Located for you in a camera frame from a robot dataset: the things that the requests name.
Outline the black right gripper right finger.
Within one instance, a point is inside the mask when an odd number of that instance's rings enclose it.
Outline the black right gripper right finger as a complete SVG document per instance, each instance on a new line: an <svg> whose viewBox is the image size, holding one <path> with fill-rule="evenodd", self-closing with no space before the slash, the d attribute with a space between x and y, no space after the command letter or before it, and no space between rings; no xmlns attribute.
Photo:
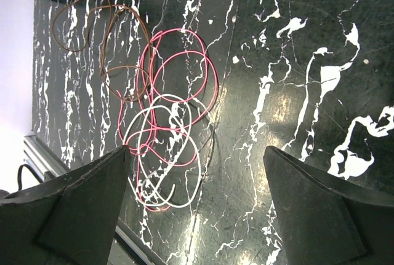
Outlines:
<svg viewBox="0 0 394 265"><path fill-rule="evenodd" d="M393 264L393 196L307 165L263 157L289 264Z"/></svg>

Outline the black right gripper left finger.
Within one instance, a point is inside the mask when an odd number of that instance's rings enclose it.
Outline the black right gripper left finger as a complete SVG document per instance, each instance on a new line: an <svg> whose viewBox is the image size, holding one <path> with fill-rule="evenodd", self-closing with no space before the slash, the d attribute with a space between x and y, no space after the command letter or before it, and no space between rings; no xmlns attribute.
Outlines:
<svg viewBox="0 0 394 265"><path fill-rule="evenodd" d="M106 264L130 161L120 146L1 198L1 264Z"/></svg>

